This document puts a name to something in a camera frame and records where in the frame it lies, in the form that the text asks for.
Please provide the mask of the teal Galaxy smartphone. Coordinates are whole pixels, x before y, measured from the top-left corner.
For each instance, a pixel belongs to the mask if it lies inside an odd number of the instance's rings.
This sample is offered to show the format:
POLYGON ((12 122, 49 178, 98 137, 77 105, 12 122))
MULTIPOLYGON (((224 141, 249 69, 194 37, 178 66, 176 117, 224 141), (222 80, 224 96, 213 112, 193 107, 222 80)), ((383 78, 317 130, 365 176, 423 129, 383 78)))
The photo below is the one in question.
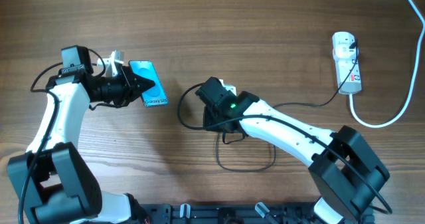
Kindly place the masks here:
POLYGON ((144 78, 144 81, 150 81, 141 92, 141 98, 146 107, 164 106, 169 103, 152 61, 131 60, 129 66, 136 75, 144 78))

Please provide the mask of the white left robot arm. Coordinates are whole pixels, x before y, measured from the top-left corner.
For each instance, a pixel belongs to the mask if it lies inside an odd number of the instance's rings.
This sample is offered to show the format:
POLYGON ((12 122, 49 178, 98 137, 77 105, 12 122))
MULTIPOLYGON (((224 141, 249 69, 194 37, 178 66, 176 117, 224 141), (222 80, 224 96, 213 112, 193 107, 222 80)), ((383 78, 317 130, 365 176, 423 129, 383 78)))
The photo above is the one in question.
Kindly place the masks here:
POLYGON ((155 86, 121 60, 102 62, 94 74, 92 50, 61 50, 60 70, 41 91, 46 110, 34 140, 12 157, 7 175, 19 198, 19 223, 148 223, 149 214, 133 195, 115 195, 99 183, 78 153, 82 120, 99 106, 123 108, 155 86))

